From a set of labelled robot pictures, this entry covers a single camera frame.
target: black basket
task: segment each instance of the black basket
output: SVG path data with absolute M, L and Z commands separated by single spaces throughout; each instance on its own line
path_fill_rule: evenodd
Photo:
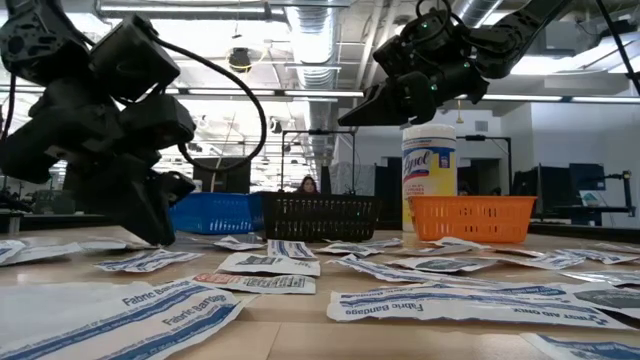
M 373 237 L 380 200 L 372 196 L 261 192 L 267 239 L 363 241 Z

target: blue basket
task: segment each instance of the blue basket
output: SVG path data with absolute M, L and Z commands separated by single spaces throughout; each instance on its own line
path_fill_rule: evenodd
M 256 195 L 189 194 L 171 208 L 169 215 L 174 230 L 196 234 L 246 234 L 264 229 Z

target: table surface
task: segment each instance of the table surface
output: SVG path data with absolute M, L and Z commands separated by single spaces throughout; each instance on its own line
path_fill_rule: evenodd
M 87 240 L 89 236 L 121 239 L 134 237 L 119 227 L 103 227 L 24 232 L 12 238 L 34 245 L 54 245 Z M 401 232 L 379 231 L 374 239 L 392 237 L 403 238 L 406 248 L 425 247 L 415 235 Z M 501 246 L 547 251 L 558 248 L 590 248 L 595 243 L 597 242 L 593 240 L 529 235 L 523 244 Z M 325 245 L 309 244 L 309 247 L 313 249 Z M 186 263 L 169 265 L 152 273 L 112 273 L 97 269 L 92 264 L 103 259 L 126 258 L 131 254 L 73 254 L 38 263 L 1 268 L 0 286 L 83 281 L 121 284 L 146 281 L 158 284 L 212 272 L 231 254 L 223 249 L 189 240 L 178 241 L 168 249 L 200 252 L 205 255 Z M 254 252 L 265 254 L 266 250 Z M 567 340 L 617 341 L 640 346 L 640 336 L 634 331 L 444 320 L 365 320 L 336 323 L 326 316 L 331 291 L 357 292 L 391 285 L 337 264 L 325 264 L 327 260 L 337 257 L 318 254 L 322 264 L 322 275 L 317 279 L 315 295 L 261 295 L 241 312 L 236 321 L 219 333 L 198 345 L 173 354 L 170 359 L 548 359 L 519 336 L 525 332 Z M 384 262 L 394 258 L 396 257 L 381 254 L 368 259 Z M 572 267 L 571 271 L 614 269 L 640 270 L 640 264 L 607 266 L 595 261 L 586 261 Z M 582 283 L 554 271 L 509 264 L 492 266 L 465 276 L 540 284 Z

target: lysol wipes container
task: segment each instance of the lysol wipes container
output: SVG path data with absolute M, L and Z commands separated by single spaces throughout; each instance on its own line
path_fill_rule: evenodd
M 456 129 L 412 126 L 402 134 L 402 230 L 413 232 L 409 196 L 457 194 Z

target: woman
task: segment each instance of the woman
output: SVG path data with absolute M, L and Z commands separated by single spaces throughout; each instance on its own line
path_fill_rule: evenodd
M 305 176 L 304 179 L 302 179 L 302 183 L 300 183 L 300 186 L 296 190 L 296 193 L 317 194 L 318 187 L 316 186 L 316 181 L 313 180 L 311 176 Z

